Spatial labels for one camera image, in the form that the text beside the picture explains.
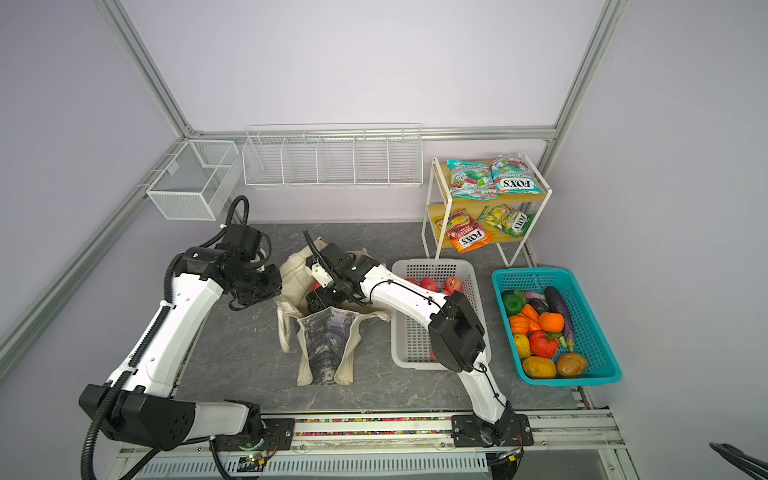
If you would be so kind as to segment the cream canvas grocery bag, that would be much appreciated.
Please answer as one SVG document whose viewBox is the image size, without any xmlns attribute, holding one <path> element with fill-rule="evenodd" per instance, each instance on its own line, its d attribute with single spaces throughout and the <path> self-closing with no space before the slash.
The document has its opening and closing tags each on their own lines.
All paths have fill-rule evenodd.
<svg viewBox="0 0 768 480">
<path fill-rule="evenodd" d="M 309 247 L 291 254 L 280 266 L 281 293 L 275 298 L 280 346 L 300 353 L 296 384 L 350 385 L 354 382 L 354 352 L 367 320 L 389 322 L 394 310 L 380 302 L 361 307 L 344 302 L 339 307 L 309 311 L 307 295 L 314 286 L 305 261 Z"/>
</svg>

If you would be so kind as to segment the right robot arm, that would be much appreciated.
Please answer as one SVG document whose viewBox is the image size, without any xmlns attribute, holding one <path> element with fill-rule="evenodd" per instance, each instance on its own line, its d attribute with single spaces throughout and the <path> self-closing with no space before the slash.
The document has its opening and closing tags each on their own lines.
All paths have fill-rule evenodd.
<svg viewBox="0 0 768 480">
<path fill-rule="evenodd" d="M 458 447 L 516 447 L 533 444 L 527 418 L 501 393 L 487 359 L 486 328 L 466 296 L 433 292 L 409 282 L 367 255 L 347 253 L 333 243 L 320 249 L 303 232 L 311 251 L 305 270 L 320 287 L 308 294 L 308 306 L 322 309 L 350 302 L 375 302 L 417 321 L 429 335 L 432 353 L 456 373 L 472 405 L 454 415 L 452 435 Z"/>
</svg>

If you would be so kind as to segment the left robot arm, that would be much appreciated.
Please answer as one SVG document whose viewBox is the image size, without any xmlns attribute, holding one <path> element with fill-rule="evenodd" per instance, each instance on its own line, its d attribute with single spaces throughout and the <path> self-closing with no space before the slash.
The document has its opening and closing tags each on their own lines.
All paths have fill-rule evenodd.
<svg viewBox="0 0 768 480">
<path fill-rule="evenodd" d="M 109 379 L 90 384 L 79 405 L 89 416 L 80 454 L 80 475 L 96 476 L 100 435 L 146 446 L 149 451 L 126 473 L 134 478 L 157 454 L 219 437 L 259 445 L 267 431 L 258 405 L 246 401 L 183 401 L 174 398 L 180 373 L 212 307 L 227 295 L 238 312 L 276 297 L 278 268 L 270 263 L 269 236 L 248 225 L 250 204 L 240 195 L 219 232 L 177 254 L 163 277 L 159 308 L 131 352 Z"/>
</svg>

